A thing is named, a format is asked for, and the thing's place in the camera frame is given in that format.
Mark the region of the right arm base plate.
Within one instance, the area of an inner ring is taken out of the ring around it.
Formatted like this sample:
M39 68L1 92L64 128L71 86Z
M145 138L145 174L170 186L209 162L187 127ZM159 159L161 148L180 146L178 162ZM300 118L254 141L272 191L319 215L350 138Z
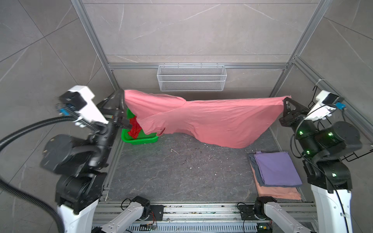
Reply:
M238 203L236 207L242 220L259 220L255 214L254 204Z

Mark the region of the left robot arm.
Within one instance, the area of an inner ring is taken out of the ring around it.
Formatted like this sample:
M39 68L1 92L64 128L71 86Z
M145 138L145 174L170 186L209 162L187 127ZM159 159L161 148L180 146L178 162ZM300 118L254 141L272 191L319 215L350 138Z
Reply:
M126 233L135 221L150 216L150 201L136 196L107 224L93 226L107 177L104 168L116 136L121 129L130 128L124 94L122 89L116 90L95 104L87 86L75 86L59 98L62 114L91 130L87 139L53 137L46 144L40 163L43 169L60 176L55 200L66 233Z

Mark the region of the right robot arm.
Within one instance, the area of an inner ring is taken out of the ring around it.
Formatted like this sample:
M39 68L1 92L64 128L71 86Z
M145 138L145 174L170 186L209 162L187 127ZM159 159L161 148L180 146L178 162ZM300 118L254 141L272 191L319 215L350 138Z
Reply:
M350 210L352 178L341 157L362 148L358 129L345 120L337 121L322 130L315 121L331 116L335 111L345 112L346 105L339 97L329 94L308 109L286 97L280 118L283 127L293 130L290 150L302 159L307 181L311 186L317 208L320 233L353 232Z

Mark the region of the pink t-shirt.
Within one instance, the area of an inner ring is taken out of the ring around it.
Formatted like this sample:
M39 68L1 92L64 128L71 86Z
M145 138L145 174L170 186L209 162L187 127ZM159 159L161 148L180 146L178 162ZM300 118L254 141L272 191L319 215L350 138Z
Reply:
M206 144L234 149L253 144L283 112L285 99L187 101L137 90L124 93L144 133L184 133Z

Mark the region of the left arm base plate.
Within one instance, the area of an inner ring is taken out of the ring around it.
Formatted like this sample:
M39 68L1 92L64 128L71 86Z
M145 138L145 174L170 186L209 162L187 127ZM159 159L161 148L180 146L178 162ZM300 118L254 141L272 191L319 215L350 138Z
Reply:
M153 217L155 217L156 221L162 221L164 215L164 205L150 205L149 212L146 214L145 221L153 221Z

